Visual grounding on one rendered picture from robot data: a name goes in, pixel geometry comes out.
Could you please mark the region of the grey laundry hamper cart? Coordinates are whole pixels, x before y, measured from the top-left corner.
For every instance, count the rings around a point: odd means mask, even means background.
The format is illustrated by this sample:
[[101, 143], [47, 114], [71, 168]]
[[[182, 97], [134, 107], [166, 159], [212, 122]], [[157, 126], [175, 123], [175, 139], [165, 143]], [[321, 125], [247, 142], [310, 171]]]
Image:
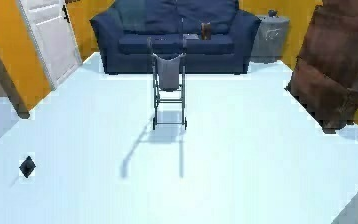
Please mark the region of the grey laundry hamper cart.
[[[179, 103], [181, 105], [181, 122], [180, 124], [187, 129], [187, 118], [185, 116], [186, 104], [186, 55], [187, 55], [187, 40], [182, 38], [179, 46], [181, 51], [176, 57], [172, 59], [164, 59], [154, 52], [153, 40], [151, 37], [147, 38], [147, 47], [151, 56], [152, 72], [153, 72], [153, 107], [154, 117], [152, 118], [152, 129], [155, 129], [159, 124], [158, 121], [158, 107], [164, 103]], [[180, 92], [179, 98], [162, 98], [160, 92]]]

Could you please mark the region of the dark blue sofa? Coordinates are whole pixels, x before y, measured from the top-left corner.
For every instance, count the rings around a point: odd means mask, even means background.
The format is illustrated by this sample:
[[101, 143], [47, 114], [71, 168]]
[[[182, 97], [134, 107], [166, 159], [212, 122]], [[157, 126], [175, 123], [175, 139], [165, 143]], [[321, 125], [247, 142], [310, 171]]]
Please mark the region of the dark blue sofa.
[[[211, 39], [201, 24], [211, 23]], [[147, 38], [154, 52], [171, 59], [187, 40], [190, 74], [245, 74], [261, 20], [239, 8], [239, 0], [115, 0], [91, 20], [104, 72], [152, 71]]]

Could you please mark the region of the white room door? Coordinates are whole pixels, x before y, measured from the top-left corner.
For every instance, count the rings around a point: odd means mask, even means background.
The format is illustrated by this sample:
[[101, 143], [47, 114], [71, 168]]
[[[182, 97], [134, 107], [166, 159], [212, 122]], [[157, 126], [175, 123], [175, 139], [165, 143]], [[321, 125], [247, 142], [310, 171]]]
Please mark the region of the white room door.
[[52, 90], [57, 89], [82, 59], [73, 27], [63, 18], [65, 0], [16, 0], [43, 71]]

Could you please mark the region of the small black diamond object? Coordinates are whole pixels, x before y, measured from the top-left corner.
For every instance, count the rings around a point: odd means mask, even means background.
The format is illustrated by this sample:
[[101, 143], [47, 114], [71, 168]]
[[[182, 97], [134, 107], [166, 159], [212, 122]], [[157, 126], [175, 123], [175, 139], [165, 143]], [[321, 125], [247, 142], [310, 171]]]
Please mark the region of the small black diamond object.
[[35, 162], [32, 160], [30, 156], [27, 156], [26, 159], [19, 166], [19, 169], [21, 173], [26, 178], [28, 178], [31, 175], [31, 173], [34, 171], [35, 167], [36, 167]]

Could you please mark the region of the brown wooden cupboard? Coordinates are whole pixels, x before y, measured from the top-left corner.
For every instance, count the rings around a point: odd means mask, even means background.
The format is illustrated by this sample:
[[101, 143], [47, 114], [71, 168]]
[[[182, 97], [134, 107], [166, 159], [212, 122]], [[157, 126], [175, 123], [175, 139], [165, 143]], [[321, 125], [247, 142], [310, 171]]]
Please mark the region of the brown wooden cupboard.
[[322, 0], [313, 11], [286, 90], [333, 134], [358, 109], [358, 0]]

